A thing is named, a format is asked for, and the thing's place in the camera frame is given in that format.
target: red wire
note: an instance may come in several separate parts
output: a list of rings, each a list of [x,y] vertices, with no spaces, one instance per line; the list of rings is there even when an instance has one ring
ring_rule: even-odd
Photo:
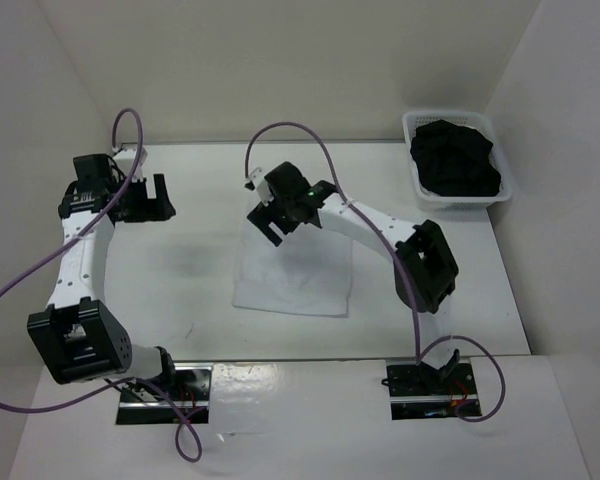
[[[180,390],[180,410],[184,410],[184,390],[182,389],[182,385],[178,385],[178,389]]]
[[[462,400],[459,401],[457,406],[460,406],[462,404],[464,404],[467,401],[467,397],[469,396],[469,391],[467,390],[467,387],[465,387],[462,383],[460,383],[458,380],[455,380],[456,385],[458,385],[458,387],[460,387],[460,390],[462,390],[462,394],[464,395],[462,397]]]

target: white floor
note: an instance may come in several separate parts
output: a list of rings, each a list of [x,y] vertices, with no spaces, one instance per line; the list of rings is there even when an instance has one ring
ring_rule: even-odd
[[[329,145],[344,188],[381,211],[438,222],[460,267],[449,300],[450,326],[423,318],[423,343],[441,333],[468,335],[499,355],[529,349],[486,211],[425,214],[413,207],[401,143]],[[231,306],[240,224],[244,144],[152,146],[145,175],[162,172],[177,215],[166,223],[118,224],[107,263],[107,305],[134,343],[162,345],[179,360],[378,358],[413,355],[409,310],[393,270],[354,246],[348,318],[301,317]],[[252,166],[292,161],[316,182],[329,179],[310,143],[257,145]],[[478,354],[459,345],[463,354]]]
[[[40,380],[41,366],[0,367],[0,401],[29,407]],[[0,410],[0,480],[9,477],[27,417]]]
[[[399,143],[334,144],[341,181],[358,200],[398,217],[438,222],[460,267],[450,329],[423,318],[425,343],[468,335],[500,356],[507,400],[492,420],[391,421],[382,360],[413,355],[409,310],[392,267],[354,247],[348,318],[298,317],[231,306],[245,217],[242,144],[149,147],[145,173],[163,172],[178,213],[163,224],[116,226],[107,264],[107,305],[134,343],[162,345],[178,360],[270,360],[214,367],[201,463],[181,460],[175,427],[114,424],[117,395],[30,416],[12,480],[72,478],[586,479],[587,472],[551,366],[531,357],[485,211],[425,214],[413,207],[407,151]],[[294,162],[311,182],[328,179],[312,144],[265,144],[252,165]],[[465,356],[476,350],[458,345]],[[482,408],[498,378],[472,358]],[[34,405],[93,389],[56,385],[43,373]],[[189,440],[185,445],[192,447]]]
[[[498,377],[473,359],[482,408]],[[210,424],[197,427],[200,463],[176,453],[175,426],[115,426],[115,392],[27,420],[11,480],[589,478],[545,357],[501,357],[508,395],[480,425],[391,421],[379,360],[216,365]],[[34,405],[93,388],[56,385],[45,372]],[[195,448],[184,438],[186,448]]]

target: white wall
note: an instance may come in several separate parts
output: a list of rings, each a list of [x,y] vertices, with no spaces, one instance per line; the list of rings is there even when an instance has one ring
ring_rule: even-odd
[[[156,142],[246,139],[280,119],[400,138],[409,107],[482,110],[538,0],[40,4],[100,111],[136,105]]]
[[[35,0],[0,0],[0,286],[62,243],[56,207],[75,155],[107,146],[97,113]],[[27,315],[44,308],[49,268],[0,303],[0,400],[29,406],[41,362]],[[26,417],[0,412],[0,479]]]
[[[486,112],[516,184],[491,211],[500,250],[598,479],[600,0],[543,0]]]

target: laundry basket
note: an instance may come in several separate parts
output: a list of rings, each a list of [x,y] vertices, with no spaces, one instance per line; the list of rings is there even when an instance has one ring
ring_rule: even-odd
[[[425,210],[471,209],[486,208],[496,202],[506,202],[509,200],[512,189],[507,161],[498,144],[491,122],[484,115],[454,110],[418,110],[407,112],[402,117],[402,127],[404,129],[404,140],[407,144],[407,150],[411,150],[411,140],[416,135],[416,128],[435,122],[436,120],[446,120],[455,125],[473,127],[493,143],[493,148],[489,154],[489,162],[500,172],[500,191],[493,197],[442,197],[429,192],[420,184],[418,166],[413,158],[411,158],[411,153],[409,153],[409,170],[411,171],[418,206]]]

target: white cloth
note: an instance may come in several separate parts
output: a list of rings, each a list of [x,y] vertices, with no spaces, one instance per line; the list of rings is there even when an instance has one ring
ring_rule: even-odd
[[[245,220],[236,259],[233,306],[347,316],[351,264],[352,241],[344,235],[301,224],[276,247]]]

